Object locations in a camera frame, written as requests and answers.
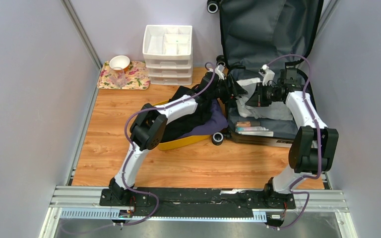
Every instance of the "white wall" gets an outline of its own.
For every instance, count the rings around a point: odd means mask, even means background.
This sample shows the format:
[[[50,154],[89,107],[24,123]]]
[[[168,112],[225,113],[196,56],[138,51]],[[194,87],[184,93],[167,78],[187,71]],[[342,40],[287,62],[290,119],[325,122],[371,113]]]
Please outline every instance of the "white wall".
[[[38,236],[97,75],[60,1],[0,1],[0,238]]]
[[[193,63],[203,65],[222,54],[219,14],[206,0],[71,0],[101,61],[116,55],[143,60],[145,26],[193,26]]]
[[[359,237],[381,237],[381,1],[341,0],[309,59],[319,114],[340,134],[330,180]]]

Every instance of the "wooden table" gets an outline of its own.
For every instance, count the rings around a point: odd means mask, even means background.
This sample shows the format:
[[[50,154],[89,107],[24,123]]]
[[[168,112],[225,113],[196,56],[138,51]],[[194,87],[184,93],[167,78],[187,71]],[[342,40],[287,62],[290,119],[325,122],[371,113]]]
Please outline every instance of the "wooden table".
[[[206,70],[195,68],[194,84]],[[150,85],[147,90],[99,91],[72,185],[107,186],[119,171],[129,148],[124,126],[145,103],[168,100],[177,86]],[[238,144],[210,139],[168,151],[152,150],[136,177],[136,186],[263,188],[288,164],[288,148]],[[323,189],[321,180],[298,188]]]

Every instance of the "purple cloth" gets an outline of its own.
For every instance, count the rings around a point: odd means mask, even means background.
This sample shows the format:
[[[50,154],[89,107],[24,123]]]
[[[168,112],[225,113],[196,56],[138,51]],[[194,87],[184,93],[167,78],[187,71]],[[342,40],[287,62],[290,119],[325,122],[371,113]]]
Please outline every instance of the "purple cloth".
[[[212,135],[222,129],[228,127],[226,117],[221,112],[220,104],[217,99],[213,99],[211,103],[212,116],[204,125],[195,127],[191,132],[183,134],[177,139],[185,138],[192,135]]]

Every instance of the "yellow bin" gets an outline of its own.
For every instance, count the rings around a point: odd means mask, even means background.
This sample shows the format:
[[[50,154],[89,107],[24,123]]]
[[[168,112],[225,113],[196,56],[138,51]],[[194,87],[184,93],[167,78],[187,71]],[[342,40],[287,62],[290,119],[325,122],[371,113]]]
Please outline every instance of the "yellow bin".
[[[157,103],[154,106],[163,105],[163,104],[166,104],[168,102],[169,101],[164,101],[164,102],[161,102],[161,103]],[[179,148],[179,147],[182,147],[182,146],[186,146],[186,145],[197,143],[199,141],[205,140],[205,139],[210,138],[210,137],[211,137],[211,135],[193,135],[193,136],[188,136],[188,137],[185,137],[185,138],[182,138],[182,139],[172,140],[172,141],[169,141],[169,142],[160,143],[160,144],[158,144],[157,148],[159,150],[176,149],[176,148]]]

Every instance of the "open suitcase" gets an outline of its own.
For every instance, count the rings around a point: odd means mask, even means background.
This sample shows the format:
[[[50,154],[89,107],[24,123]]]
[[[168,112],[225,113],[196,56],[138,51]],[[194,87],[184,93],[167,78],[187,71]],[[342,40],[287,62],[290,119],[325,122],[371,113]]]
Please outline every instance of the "open suitcase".
[[[217,64],[224,64],[229,70],[227,77],[232,76],[238,81],[261,77],[258,73],[261,67],[279,56],[297,54],[307,57],[316,36],[322,6],[323,0],[209,0],[207,10],[220,13],[224,55],[217,57]],[[300,58],[288,57],[272,64],[270,69],[275,72],[274,80],[279,77],[281,69],[298,67],[302,62]],[[302,82],[307,80],[301,70],[297,69],[297,74]],[[308,89],[315,106],[310,85]],[[290,147],[298,128],[294,119],[280,119],[280,114],[289,111],[285,112],[288,108],[283,102],[276,103],[280,105],[265,112],[272,114],[270,118],[274,119],[244,118],[239,115],[236,101],[226,103],[227,138],[237,143]],[[259,121],[261,126],[273,131],[273,136],[238,134],[235,132],[238,121]]]

